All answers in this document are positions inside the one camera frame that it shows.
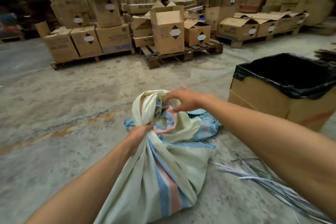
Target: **wooden pallet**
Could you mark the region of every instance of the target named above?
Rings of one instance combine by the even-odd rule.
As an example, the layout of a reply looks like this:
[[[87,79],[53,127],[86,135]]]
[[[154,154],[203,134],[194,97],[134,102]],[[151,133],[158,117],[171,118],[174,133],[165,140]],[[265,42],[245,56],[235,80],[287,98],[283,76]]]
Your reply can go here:
[[[0,38],[0,44],[5,44],[8,42],[14,42],[14,41],[24,41],[24,40],[25,38],[23,37],[23,35],[11,36],[11,37]]]
[[[227,36],[227,35],[216,35],[217,40],[221,40],[221,42],[226,42],[225,44],[230,44],[232,48],[237,48],[240,49],[243,47],[243,45],[246,44],[251,44],[251,43],[259,43],[259,42],[268,42],[270,40],[272,40],[275,36],[278,35],[284,35],[284,34],[291,34],[291,35],[296,35],[299,33],[299,28],[297,29],[292,29],[286,32],[282,32],[282,33],[277,33],[274,35],[268,35],[268,36],[262,36],[262,37],[257,37],[257,38],[253,38],[253,39],[248,39],[248,40],[244,40],[244,41],[239,41],[239,40],[235,40],[233,39],[231,36]]]
[[[99,55],[99,56],[95,56],[95,57],[79,57],[78,59],[75,59],[75,60],[69,60],[69,61],[65,61],[65,62],[52,62],[50,63],[50,66],[54,69],[54,70],[58,70],[62,67],[64,67],[66,64],[74,64],[78,61],[83,61],[83,60],[95,60],[96,62],[99,62],[100,61],[100,58],[102,57],[107,57],[107,56],[111,56],[111,57],[115,57],[116,55],[120,55],[120,54],[124,54],[124,53],[127,53],[127,52],[131,52],[132,54],[135,54],[135,51],[134,51],[134,48],[132,48],[131,50],[128,50],[128,51],[124,51],[124,52],[115,52],[115,53],[110,53],[110,54],[102,54],[102,55]]]
[[[181,61],[186,62],[193,60],[194,52],[207,51],[211,54],[221,54],[223,52],[223,44],[218,42],[217,40],[210,39],[210,42],[206,44],[185,46],[184,52],[161,55],[153,45],[141,46],[140,51],[141,54],[143,54],[143,58],[149,69],[154,69],[160,67],[159,61],[169,57],[180,56]]]

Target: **black trash bag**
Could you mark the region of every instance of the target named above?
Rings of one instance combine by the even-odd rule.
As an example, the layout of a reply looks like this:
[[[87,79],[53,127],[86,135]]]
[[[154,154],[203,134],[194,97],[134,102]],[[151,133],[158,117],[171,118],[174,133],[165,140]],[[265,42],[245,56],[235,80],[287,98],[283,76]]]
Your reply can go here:
[[[233,78],[254,77],[292,99],[319,99],[336,85],[336,66],[281,53],[236,66]]]

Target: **hand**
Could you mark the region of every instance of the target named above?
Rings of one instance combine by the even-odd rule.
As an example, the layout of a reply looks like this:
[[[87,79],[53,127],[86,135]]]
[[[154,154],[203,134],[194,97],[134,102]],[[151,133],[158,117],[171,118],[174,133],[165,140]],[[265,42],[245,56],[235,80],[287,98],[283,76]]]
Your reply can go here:
[[[131,156],[133,156],[137,152],[138,146],[145,137],[146,133],[153,130],[153,127],[154,123],[151,122],[147,125],[142,125],[139,127],[134,126],[131,128],[128,136],[124,140],[124,142],[127,143],[129,146],[129,154]]]
[[[190,112],[200,109],[200,100],[204,95],[191,91],[185,86],[183,88],[183,90],[170,91],[165,98],[166,103],[170,99],[178,99],[181,102],[178,107],[173,109],[173,112]]]

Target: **left hand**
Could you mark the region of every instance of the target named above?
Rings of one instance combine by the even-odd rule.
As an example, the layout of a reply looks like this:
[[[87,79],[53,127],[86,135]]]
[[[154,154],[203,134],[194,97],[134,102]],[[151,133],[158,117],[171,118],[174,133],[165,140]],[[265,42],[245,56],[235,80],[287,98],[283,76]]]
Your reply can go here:
[[[154,123],[151,122],[150,124],[147,125],[142,125],[139,127],[132,127],[128,136],[125,138],[125,142],[128,143],[130,147],[130,155],[133,156],[137,150],[138,146],[140,145],[141,141],[145,137],[146,133],[148,131],[153,130]]]

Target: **forearm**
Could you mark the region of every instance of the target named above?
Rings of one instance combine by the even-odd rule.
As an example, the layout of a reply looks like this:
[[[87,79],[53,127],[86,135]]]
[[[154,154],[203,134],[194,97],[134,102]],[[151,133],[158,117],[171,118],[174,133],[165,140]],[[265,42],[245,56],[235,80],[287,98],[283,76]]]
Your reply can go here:
[[[200,106],[293,189],[336,219],[334,141],[285,119],[227,103],[213,95],[204,95]]]
[[[93,223],[127,162],[130,147],[119,143],[37,210],[27,224]]]

